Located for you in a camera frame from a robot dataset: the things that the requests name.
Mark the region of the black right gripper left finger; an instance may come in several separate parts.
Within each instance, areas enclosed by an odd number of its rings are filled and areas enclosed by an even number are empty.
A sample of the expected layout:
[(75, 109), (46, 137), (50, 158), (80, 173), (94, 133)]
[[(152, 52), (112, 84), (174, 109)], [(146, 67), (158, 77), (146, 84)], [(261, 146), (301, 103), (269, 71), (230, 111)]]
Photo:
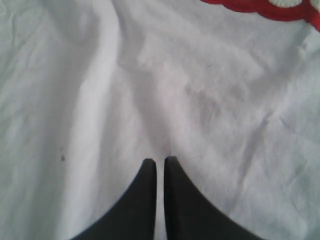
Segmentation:
[(75, 240), (152, 240), (155, 234), (157, 168), (147, 158), (114, 206)]

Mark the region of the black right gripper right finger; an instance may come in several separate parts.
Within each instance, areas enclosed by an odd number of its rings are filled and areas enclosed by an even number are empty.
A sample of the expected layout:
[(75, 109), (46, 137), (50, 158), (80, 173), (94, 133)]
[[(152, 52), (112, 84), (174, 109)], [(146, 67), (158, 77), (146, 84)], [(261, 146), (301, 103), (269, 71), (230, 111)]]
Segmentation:
[(169, 240), (259, 240), (212, 205), (177, 157), (164, 160), (164, 216)]

